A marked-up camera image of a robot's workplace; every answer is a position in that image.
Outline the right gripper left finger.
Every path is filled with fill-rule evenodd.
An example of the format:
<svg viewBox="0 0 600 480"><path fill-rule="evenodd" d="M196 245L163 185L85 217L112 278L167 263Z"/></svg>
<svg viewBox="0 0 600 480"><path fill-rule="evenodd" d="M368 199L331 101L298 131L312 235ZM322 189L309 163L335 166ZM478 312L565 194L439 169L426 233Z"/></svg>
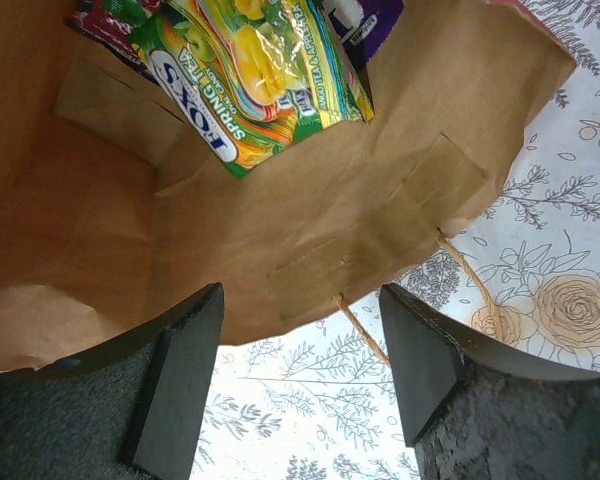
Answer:
<svg viewBox="0 0 600 480"><path fill-rule="evenodd" d="M41 369L0 373L0 479L186 479L224 320L214 283Z"/></svg>

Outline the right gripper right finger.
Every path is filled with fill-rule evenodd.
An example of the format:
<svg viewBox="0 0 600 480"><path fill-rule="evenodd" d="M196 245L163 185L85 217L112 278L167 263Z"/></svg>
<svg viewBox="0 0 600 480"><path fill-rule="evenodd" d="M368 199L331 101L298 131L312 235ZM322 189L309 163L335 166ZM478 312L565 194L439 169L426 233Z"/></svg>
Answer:
<svg viewBox="0 0 600 480"><path fill-rule="evenodd" d="M600 479L600 373L380 291L405 444L424 479Z"/></svg>

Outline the red brown paper bag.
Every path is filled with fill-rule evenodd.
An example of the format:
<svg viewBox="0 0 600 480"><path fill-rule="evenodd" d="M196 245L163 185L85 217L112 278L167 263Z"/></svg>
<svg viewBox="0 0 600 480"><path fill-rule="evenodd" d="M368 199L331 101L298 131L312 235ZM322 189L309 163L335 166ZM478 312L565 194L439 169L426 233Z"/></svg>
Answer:
<svg viewBox="0 0 600 480"><path fill-rule="evenodd" d="M517 1L410 1L356 73L374 111L234 177L149 71L0 1L0 372L38 369L203 287L238 345L424 262L499 195L575 63Z"/></svg>

